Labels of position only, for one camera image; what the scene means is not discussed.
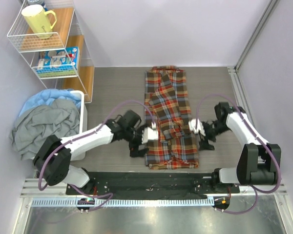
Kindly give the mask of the plaid flannel shirt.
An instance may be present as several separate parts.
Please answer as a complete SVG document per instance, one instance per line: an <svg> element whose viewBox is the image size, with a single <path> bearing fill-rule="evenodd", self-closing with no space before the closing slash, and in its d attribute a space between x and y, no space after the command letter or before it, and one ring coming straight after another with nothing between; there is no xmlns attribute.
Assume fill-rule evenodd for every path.
<svg viewBox="0 0 293 234"><path fill-rule="evenodd" d="M192 119L187 79L175 66L154 66L145 73L145 122L156 120L158 140L147 143L145 164L153 170L196 169L199 154Z"/></svg>

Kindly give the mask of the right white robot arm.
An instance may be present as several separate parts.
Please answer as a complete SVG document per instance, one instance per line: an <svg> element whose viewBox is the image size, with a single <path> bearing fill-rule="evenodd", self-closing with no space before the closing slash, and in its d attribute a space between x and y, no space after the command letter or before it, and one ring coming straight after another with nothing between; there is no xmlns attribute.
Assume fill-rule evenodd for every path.
<svg viewBox="0 0 293 234"><path fill-rule="evenodd" d="M215 169L216 177L211 182L215 192L223 192L229 184L253 186L261 193L278 190L281 183L281 148L263 138L248 120L244 109L228 102L214 107L216 120L212 122L193 119L194 132L200 137L202 150L213 150L209 143L226 131L234 133L242 146L236 167Z"/></svg>

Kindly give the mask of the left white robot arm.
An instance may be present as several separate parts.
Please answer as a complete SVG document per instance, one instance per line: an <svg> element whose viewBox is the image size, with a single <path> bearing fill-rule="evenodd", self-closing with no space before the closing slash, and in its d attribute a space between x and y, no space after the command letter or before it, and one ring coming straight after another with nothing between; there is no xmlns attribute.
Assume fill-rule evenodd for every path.
<svg viewBox="0 0 293 234"><path fill-rule="evenodd" d="M150 125L141 121L136 112L128 110L123 116L117 115L115 119L108 119L104 124L74 136L59 138L51 135L34 157L33 164L47 185L63 182L90 195L96 186L95 179L86 169L74 167L71 162L80 160L84 153L93 148L120 140L128 142L130 157L143 157L148 148L139 147Z"/></svg>

